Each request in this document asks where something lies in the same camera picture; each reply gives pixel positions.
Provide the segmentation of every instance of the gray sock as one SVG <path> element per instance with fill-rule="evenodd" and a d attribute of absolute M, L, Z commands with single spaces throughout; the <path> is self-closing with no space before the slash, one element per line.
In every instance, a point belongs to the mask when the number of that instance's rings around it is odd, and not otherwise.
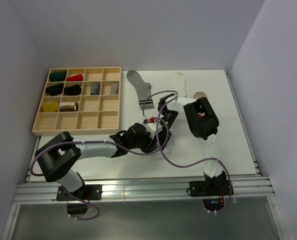
<path fill-rule="evenodd" d="M 143 109 L 143 103 L 144 101 L 151 96 L 151 84 L 148 82 L 143 81 L 141 78 L 140 74 L 137 71 L 128 71 L 126 74 L 127 79 L 129 82 L 134 86 L 136 89 L 137 93 L 137 98 L 138 98 L 138 103 L 140 109 Z M 154 108 L 154 103 L 152 98 L 147 100 L 145 103 L 144 109 L 153 109 Z"/>

